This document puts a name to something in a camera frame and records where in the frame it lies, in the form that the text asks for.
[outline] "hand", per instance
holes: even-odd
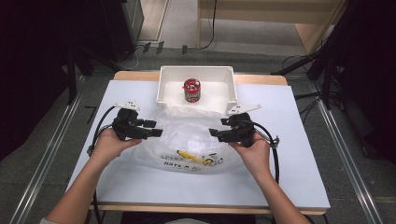
[[[253,142],[251,147],[243,147],[239,143],[229,143],[229,145],[238,152],[245,166],[255,178],[261,174],[270,175],[270,145],[258,132],[254,133]]]
[[[136,146],[141,142],[141,139],[120,140],[113,129],[105,129],[99,135],[90,161],[95,161],[99,165],[106,167],[111,161],[116,159],[123,150],[128,147]]]

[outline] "white tabletop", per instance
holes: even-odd
[[[281,188],[301,210],[325,211],[330,208],[291,87],[249,84],[236,84],[235,87],[240,105],[262,106],[248,112],[251,119],[280,138],[277,152]],[[103,114],[116,102],[136,100],[141,107],[139,118],[150,119],[151,112],[158,109],[155,102],[157,89],[157,81],[110,81],[68,187],[89,158],[86,151]],[[104,124],[111,123],[117,112],[118,109],[110,112]],[[100,203],[268,207],[260,188],[244,166],[215,175],[170,172],[128,162],[128,150],[102,173],[97,188]],[[271,169],[274,171],[272,156]]]

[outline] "metal rail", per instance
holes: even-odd
[[[311,81],[311,85],[313,91],[320,91],[320,87],[317,82]],[[332,111],[328,110],[325,104],[323,104],[321,101],[318,105],[332,135],[332,140],[335,143],[335,147],[341,157],[341,161],[345,166],[346,173],[350,179],[352,187],[355,190],[359,201],[361,202],[361,207],[367,217],[368,222],[373,224],[384,223],[378,212],[378,209],[376,208],[374,199],[370,191],[367,189],[366,184],[361,177],[361,173],[359,172],[358,167],[349,153],[347,144],[345,143],[344,138],[338,129],[337,123],[335,122],[332,115]]]
[[[70,121],[76,112],[84,86],[85,77],[81,76],[78,80],[78,89],[80,91],[78,92],[78,95],[76,96],[72,104],[69,105],[64,111],[64,115],[62,116],[62,119],[59,122],[54,135],[49,140],[47,149],[44,152],[44,155],[40,163],[38,164],[32,179],[27,185],[21,197],[20,203],[18,204],[18,207],[14,215],[12,216],[12,219],[9,222],[10,224],[25,222],[29,211],[32,208],[32,205],[35,202],[35,198],[41,189],[44,179],[46,178],[47,172],[50,169],[53,159],[55,158],[59,145],[62,143],[62,139],[64,138],[67,127],[69,126]]]

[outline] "person's left hand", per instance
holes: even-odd
[[[104,167],[116,159],[123,150],[133,147],[142,142],[141,139],[120,140],[114,130],[109,128],[102,131],[96,142],[90,160],[98,162]]]

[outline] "floor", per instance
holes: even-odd
[[[162,30],[160,29],[160,33],[156,33],[154,37],[147,37],[146,40],[157,38],[159,41],[164,41],[166,49],[162,53],[156,53],[156,41],[154,41],[154,47],[149,52],[143,53],[139,50],[135,56],[132,55],[122,62],[122,65],[135,66],[135,70],[159,70],[162,65],[172,64],[230,65],[237,73],[268,74],[300,58],[290,56],[304,55],[302,51],[304,48],[298,42],[295,30],[292,26],[281,23],[252,24],[252,30],[256,27],[269,30],[256,42],[248,42],[249,40],[244,39],[243,36],[231,35],[226,28],[227,24],[224,23],[224,27],[221,28],[219,23],[216,44],[211,46],[211,49],[191,50],[187,54],[182,54],[179,50],[182,45],[194,46],[195,30],[192,25],[179,24],[178,27],[185,32],[180,32],[176,26],[171,26],[177,19],[171,18],[170,15],[176,13],[170,11],[189,6],[193,2],[169,0]],[[249,31],[248,24],[241,27],[246,33],[257,32],[257,30]],[[222,32],[223,35],[231,36],[233,40],[226,43],[222,39]],[[300,68],[286,75],[294,94],[315,91],[317,85],[306,78],[305,72],[305,68]],[[113,76],[113,71],[100,64],[95,66],[92,77],[78,76],[79,95],[74,104],[67,106],[67,91],[65,91],[39,122],[28,141],[0,161],[0,223],[8,223],[10,220],[11,223],[38,223],[62,197],[91,128],[90,117],[93,108],[99,106],[106,85]],[[299,100],[297,106],[303,110],[313,100],[313,98]],[[72,116],[67,117],[65,112],[69,112]],[[333,137],[332,129],[329,128],[329,119],[326,117],[328,112],[317,105],[310,111],[304,123],[332,207],[327,212],[327,219],[330,223],[395,223],[396,166],[386,160],[366,158],[346,114],[339,107],[333,106],[331,116],[336,124],[333,124],[333,127],[335,126],[341,134],[341,142],[344,143],[341,147],[346,147],[344,151],[340,149],[340,143]],[[55,133],[61,137],[54,139]],[[345,157],[343,152],[350,155],[352,164],[343,160]],[[42,158],[47,159],[48,162],[43,164]],[[357,173],[350,173],[351,165],[356,166]],[[371,196],[374,209],[367,211],[364,208],[360,197],[361,189],[359,185],[354,184],[356,182],[354,177],[361,177],[363,191],[368,192],[364,196]],[[377,212],[380,217],[374,222],[370,218],[370,215],[376,215],[372,214],[373,212]],[[120,223],[121,216],[122,212],[107,212],[105,223]],[[315,223],[325,223],[324,217],[312,218]],[[271,223],[269,216],[256,216],[256,222]]]
[[[163,30],[163,21],[169,0],[142,0],[140,2],[145,20],[139,40],[158,41]]]

